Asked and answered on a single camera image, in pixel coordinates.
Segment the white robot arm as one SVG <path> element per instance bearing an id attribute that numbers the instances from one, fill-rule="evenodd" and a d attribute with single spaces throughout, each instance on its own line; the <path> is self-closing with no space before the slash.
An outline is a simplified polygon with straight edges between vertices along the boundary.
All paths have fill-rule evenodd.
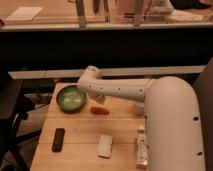
<path id="1" fill-rule="evenodd" d="M 112 96 L 144 105 L 148 171 L 206 171 L 199 103 L 185 80 L 103 79 L 89 66 L 77 86 L 97 102 Z"/>

